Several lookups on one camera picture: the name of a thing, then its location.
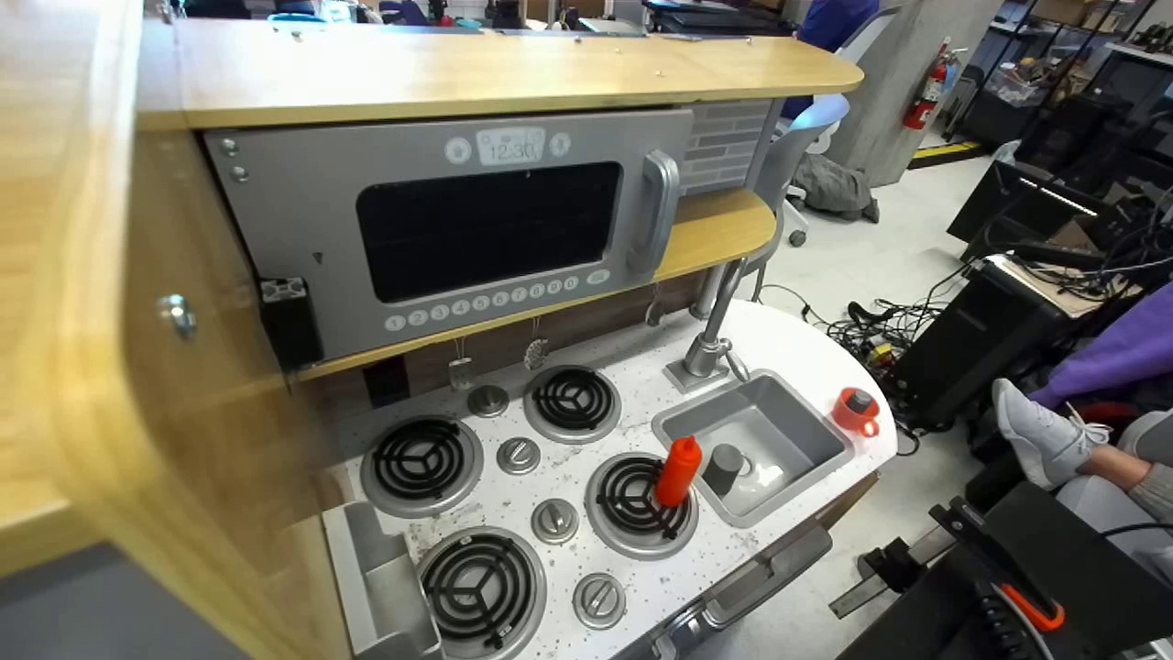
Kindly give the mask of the wooden side panel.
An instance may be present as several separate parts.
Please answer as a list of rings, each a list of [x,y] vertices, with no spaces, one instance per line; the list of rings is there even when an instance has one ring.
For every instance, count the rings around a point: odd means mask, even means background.
[[[4,568],[114,545],[250,660],[349,660],[322,435],[154,0],[0,0]]]

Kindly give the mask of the grey toy microwave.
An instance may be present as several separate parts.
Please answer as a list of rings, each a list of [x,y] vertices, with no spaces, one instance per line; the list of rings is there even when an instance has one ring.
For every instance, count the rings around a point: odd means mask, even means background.
[[[219,128],[205,152],[262,277],[306,286],[331,359],[641,286],[646,157],[684,111]]]

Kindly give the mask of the front right stove burner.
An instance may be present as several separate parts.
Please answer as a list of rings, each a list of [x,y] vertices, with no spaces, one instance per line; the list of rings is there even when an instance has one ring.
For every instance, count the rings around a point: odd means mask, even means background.
[[[584,504],[606,545],[658,559],[692,540],[700,504],[692,499],[658,504],[653,493],[658,470],[662,462],[653,455],[610,455],[590,473]]]

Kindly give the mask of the purple cloth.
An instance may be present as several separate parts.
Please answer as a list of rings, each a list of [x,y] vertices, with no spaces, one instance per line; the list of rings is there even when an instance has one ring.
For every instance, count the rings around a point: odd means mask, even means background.
[[[1173,374],[1173,281],[1151,290],[1088,344],[1072,347],[1034,398],[1056,407],[1088,392]]]

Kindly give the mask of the silver stove knob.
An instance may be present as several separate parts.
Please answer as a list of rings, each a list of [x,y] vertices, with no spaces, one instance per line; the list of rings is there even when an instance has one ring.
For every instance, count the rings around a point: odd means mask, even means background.
[[[580,532],[580,512],[569,499],[543,499],[530,509],[530,532],[538,542],[564,545]]]
[[[571,611],[590,630],[610,630],[628,614],[621,587],[610,573],[590,573],[571,591]]]
[[[509,435],[493,455],[503,473],[530,473],[538,466],[538,458],[543,458],[543,449],[529,435]]]
[[[492,414],[503,414],[509,407],[509,392],[498,387],[498,383],[475,383],[468,394],[466,394],[466,407],[475,414],[475,416],[492,416]]]

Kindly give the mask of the wooden top shelf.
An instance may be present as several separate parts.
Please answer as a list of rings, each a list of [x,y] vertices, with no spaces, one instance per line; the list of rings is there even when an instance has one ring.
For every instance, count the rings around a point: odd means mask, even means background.
[[[230,19],[147,22],[138,121],[349,124],[740,103],[855,90],[865,73],[791,37],[584,37]]]

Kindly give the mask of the grey toy faucet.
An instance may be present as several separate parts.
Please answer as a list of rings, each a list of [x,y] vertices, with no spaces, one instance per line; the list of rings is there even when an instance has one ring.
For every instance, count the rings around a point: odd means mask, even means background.
[[[692,392],[713,377],[729,374],[731,341],[722,333],[725,311],[740,286],[745,262],[729,259],[713,281],[711,311],[702,316],[702,331],[690,341],[684,355],[667,366],[667,377]]]

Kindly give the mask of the stove burner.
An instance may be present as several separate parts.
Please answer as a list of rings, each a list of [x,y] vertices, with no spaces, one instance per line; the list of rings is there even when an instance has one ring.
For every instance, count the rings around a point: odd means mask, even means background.
[[[525,392],[529,421],[556,442],[602,440],[620,416],[620,392],[586,366],[543,370]]]
[[[547,609],[538,552],[507,526],[435,542],[422,559],[422,591],[447,660],[514,660]]]
[[[394,517],[443,512],[475,486],[479,473],[479,435],[447,416],[392,426],[358,462],[364,493]]]
[[[658,559],[692,540],[700,504],[692,499],[658,504],[653,493],[658,470],[662,462],[653,455],[610,455],[590,473],[584,504],[606,545]]]

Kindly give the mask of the black case with orange latch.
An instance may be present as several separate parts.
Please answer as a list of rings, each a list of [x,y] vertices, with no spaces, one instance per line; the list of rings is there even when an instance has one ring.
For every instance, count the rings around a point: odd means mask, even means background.
[[[931,517],[948,551],[837,660],[1116,660],[1173,633],[1173,591],[1037,486]]]

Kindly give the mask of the back right stove burner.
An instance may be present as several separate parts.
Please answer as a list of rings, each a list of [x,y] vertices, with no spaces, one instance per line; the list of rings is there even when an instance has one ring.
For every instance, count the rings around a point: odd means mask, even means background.
[[[602,440],[620,416],[620,392],[586,366],[543,370],[525,392],[529,421],[556,442]]]

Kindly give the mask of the front left stove burner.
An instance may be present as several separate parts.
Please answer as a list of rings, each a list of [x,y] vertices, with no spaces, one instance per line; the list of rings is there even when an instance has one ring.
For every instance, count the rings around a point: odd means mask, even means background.
[[[507,526],[435,542],[422,559],[422,591],[447,660],[514,660],[547,609],[538,552]]]

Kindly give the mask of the back left stove burner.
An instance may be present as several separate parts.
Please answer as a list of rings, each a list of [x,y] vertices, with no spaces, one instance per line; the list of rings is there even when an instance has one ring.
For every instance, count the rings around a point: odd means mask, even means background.
[[[358,462],[364,493],[394,517],[443,512],[475,486],[479,473],[479,435],[447,416],[392,426]]]

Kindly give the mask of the small wooden lower shelf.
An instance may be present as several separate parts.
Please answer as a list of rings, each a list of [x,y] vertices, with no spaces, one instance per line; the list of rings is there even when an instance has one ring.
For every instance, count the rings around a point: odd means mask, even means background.
[[[746,255],[777,239],[769,204],[750,191],[690,196],[678,209],[657,281]]]

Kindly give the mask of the grey toy sink basin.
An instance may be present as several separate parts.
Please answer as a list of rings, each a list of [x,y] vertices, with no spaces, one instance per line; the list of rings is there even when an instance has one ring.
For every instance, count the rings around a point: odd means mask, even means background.
[[[684,394],[653,416],[653,432],[662,442],[692,435],[702,447],[702,466],[718,442],[745,449],[745,470],[729,493],[713,493],[702,470],[695,480],[695,492],[731,526],[764,520],[855,458],[851,440],[769,370]]]

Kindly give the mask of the dark grey cup in sink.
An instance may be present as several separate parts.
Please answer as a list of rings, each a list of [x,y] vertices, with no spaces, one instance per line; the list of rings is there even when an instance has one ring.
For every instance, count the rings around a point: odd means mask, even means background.
[[[729,493],[745,470],[745,449],[731,442],[718,442],[702,466],[702,480],[713,493]]]

